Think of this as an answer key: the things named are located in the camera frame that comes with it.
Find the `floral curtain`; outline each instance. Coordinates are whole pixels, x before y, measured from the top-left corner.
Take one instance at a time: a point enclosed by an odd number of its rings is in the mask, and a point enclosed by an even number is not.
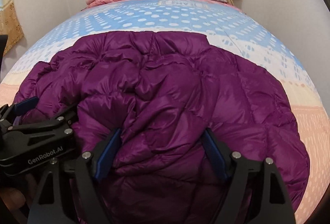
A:
[[[24,37],[16,16],[14,0],[0,0],[0,35],[8,35],[4,55]]]

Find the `finger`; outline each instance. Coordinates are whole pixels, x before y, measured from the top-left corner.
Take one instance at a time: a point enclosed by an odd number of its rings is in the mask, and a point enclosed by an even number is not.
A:
[[[24,195],[17,189],[0,189],[0,197],[10,211],[17,210],[25,204]]]

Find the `silver bolt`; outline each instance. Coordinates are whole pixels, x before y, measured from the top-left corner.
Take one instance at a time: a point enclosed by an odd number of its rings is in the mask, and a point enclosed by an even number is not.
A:
[[[89,159],[92,156],[92,154],[89,151],[85,151],[81,156],[84,159]]]
[[[266,163],[268,163],[269,165],[272,165],[274,163],[274,160],[272,158],[267,157]]]
[[[235,159],[239,159],[242,157],[242,154],[240,154],[240,152],[238,151],[234,151],[231,156],[233,156]]]
[[[64,130],[64,133],[66,133],[66,134],[72,134],[73,133],[73,130],[71,128],[68,128],[68,129],[65,129]]]
[[[55,163],[57,163],[57,158],[51,158],[51,159],[49,160],[49,162],[50,162],[52,165],[54,165]]]

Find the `bed sheet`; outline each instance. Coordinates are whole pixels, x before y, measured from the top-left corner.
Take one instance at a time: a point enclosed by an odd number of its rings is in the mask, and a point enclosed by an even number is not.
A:
[[[297,223],[304,223],[330,182],[329,118],[294,54],[230,5],[208,0],[126,0],[86,9],[46,34],[17,61],[0,84],[0,104],[12,103],[19,85],[38,61],[50,61],[82,36],[114,30],[203,33],[211,45],[264,67],[281,81],[311,159],[309,182],[295,214]]]

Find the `quilted nylon fabric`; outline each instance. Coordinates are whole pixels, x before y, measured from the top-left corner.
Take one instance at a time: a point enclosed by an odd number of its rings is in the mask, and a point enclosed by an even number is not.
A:
[[[274,159],[293,207],[309,157],[279,81],[265,69],[187,32],[86,36],[37,63],[15,102],[38,96],[23,123],[78,102],[82,151],[122,127],[123,146],[100,191],[116,223],[208,223],[225,186],[200,143],[210,127],[235,151]]]

